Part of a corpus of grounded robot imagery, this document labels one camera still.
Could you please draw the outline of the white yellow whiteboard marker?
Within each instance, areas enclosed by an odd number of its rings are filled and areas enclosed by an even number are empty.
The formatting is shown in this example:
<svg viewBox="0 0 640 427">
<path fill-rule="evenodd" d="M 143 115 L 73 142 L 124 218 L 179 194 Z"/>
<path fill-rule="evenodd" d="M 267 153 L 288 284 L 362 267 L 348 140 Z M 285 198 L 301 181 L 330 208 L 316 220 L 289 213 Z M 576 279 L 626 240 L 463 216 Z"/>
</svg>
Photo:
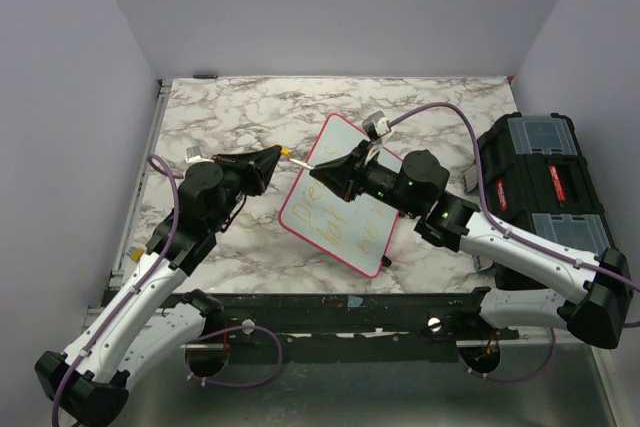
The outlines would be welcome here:
<svg viewBox="0 0 640 427">
<path fill-rule="evenodd" d="M 298 159 L 294 159 L 294 158 L 288 158 L 289 162 L 291 162 L 292 164 L 305 169 L 305 170 L 309 170 L 312 171 L 315 167 L 313 165 L 310 165 L 304 161 L 298 160 Z"/>
</svg>

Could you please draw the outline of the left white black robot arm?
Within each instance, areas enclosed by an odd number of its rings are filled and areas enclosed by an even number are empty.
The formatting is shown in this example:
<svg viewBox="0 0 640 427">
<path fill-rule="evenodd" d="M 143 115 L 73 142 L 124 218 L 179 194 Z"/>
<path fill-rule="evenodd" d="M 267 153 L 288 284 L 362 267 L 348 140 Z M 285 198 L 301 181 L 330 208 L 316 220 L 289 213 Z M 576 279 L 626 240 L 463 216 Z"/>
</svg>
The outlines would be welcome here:
<svg viewBox="0 0 640 427">
<path fill-rule="evenodd" d="M 196 270 L 250 197 L 265 193 L 283 153 L 276 145 L 244 154 L 198 157 L 174 174 L 156 154 L 150 166 L 169 181 L 173 207 L 154 229 L 126 283 L 62 352 L 44 352 L 35 372 L 52 402 L 51 423 L 66 412 L 76 425 L 108 426 L 140 381 L 179 346 L 214 340 L 222 306 L 200 290 L 167 319 L 156 311 Z"/>
</svg>

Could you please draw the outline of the pink framed whiteboard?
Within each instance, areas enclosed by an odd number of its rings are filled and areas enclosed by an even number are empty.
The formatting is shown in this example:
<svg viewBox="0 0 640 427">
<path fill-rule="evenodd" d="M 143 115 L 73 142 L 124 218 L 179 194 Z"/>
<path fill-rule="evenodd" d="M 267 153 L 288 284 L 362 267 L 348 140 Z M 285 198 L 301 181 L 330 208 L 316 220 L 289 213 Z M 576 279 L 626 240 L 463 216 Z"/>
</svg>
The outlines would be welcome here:
<svg viewBox="0 0 640 427">
<path fill-rule="evenodd" d="M 306 163 L 310 166 L 348 154 L 366 134 L 343 116 L 329 115 L 314 141 Z M 402 159 L 383 149 L 378 162 L 395 172 Z M 375 278 L 395 229 L 398 213 L 369 196 L 345 202 L 302 169 L 278 215 L 290 233 L 367 278 Z"/>
</svg>

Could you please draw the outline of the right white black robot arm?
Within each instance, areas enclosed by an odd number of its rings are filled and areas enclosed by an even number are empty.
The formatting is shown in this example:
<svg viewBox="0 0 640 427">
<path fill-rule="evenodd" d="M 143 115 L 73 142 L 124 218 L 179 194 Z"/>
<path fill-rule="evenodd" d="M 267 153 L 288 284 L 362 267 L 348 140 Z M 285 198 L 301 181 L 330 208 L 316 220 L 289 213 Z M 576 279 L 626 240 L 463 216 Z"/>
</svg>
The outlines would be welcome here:
<svg viewBox="0 0 640 427">
<path fill-rule="evenodd" d="M 627 259 L 619 251 L 570 248 L 495 219 L 447 192 L 449 172 L 427 150 L 407 154 L 394 172 L 361 143 L 312 167 L 310 175 L 346 202 L 366 194 L 416 219 L 416 232 L 435 247 L 490 259 L 543 285 L 541 291 L 488 290 L 480 304 L 460 314 L 467 336 L 531 326 L 563 329 L 602 349 L 618 346 L 633 298 Z"/>
</svg>

